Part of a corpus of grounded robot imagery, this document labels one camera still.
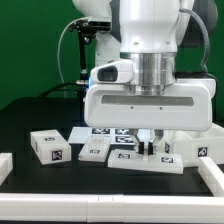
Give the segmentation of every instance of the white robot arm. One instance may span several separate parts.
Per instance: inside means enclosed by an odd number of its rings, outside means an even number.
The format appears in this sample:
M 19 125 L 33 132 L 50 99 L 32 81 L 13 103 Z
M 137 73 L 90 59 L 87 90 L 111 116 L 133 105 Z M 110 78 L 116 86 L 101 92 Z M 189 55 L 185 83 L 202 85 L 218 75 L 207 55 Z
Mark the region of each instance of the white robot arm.
M 85 1 L 85 6 L 91 7 L 90 2 Z M 98 49 L 108 52 L 106 60 L 120 59 L 104 61 L 91 72 L 93 85 L 85 105 L 89 126 L 127 128 L 131 133 L 140 128 L 156 130 L 155 149 L 163 130 L 205 131 L 211 126 L 215 81 L 178 82 L 175 77 L 177 48 L 190 18 L 180 9 L 192 9 L 194 2 L 169 0 L 167 7 L 167 0 L 120 1 L 121 44 L 108 41 L 110 34 L 98 39 Z M 91 15 L 85 6 L 81 11 Z M 100 9 L 109 12 L 105 5 Z M 108 49 L 114 43 L 112 57 Z

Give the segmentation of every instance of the white cube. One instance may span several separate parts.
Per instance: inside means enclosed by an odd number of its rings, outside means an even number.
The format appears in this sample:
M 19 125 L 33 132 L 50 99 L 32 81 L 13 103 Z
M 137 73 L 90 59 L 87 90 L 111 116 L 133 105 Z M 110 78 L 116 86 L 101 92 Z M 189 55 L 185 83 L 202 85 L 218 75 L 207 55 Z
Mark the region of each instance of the white cube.
M 71 146 L 57 130 L 30 134 L 31 145 L 43 165 L 71 161 Z
M 0 185 L 7 178 L 13 168 L 12 154 L 0 153 Z

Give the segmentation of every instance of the block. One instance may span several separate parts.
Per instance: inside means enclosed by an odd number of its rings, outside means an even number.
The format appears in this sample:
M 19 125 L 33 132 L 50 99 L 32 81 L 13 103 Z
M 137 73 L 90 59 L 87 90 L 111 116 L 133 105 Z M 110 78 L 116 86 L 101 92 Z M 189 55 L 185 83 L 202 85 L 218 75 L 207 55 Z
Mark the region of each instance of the block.
M 110 143 L 109 136 L 90 136 L 79 154 L 79 160 L 105 162 Z
M 13 169 L 12 154 L 11 153 L 1 153 L 0 154 L 0 185 L 7 178 L 9 173 Z
M 131 150 L 113 150 L 108 159 L 108 167 L 144 170 L 152 172 L 183 174 L 183 163 L 180 155 L 157 153 L 147 156 L 137 154 Z
M 57 130 L 31 132 L 31 146 L 42 165 L 71 161 L 71 146 Z

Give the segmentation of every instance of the metal cylinder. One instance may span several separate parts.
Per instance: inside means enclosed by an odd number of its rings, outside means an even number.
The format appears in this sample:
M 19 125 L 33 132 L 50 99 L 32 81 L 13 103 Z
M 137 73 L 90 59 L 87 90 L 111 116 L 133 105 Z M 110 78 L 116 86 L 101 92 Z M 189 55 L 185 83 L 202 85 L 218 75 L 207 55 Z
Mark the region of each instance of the metal cylinder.
M 121 53 L 121 58 L 130 59 L 133 62 L 132 93 L 162 95 L 165 86 L 175 83 L 175 56 L 175 53 Z

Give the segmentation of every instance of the white tube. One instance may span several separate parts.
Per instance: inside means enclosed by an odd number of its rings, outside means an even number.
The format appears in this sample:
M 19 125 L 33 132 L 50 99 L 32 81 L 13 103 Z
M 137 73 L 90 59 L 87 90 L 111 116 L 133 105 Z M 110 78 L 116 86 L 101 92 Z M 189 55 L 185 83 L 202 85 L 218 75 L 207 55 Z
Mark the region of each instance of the white tube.
M 224 198 L 0 194 L 0 220 L 223 223 Z

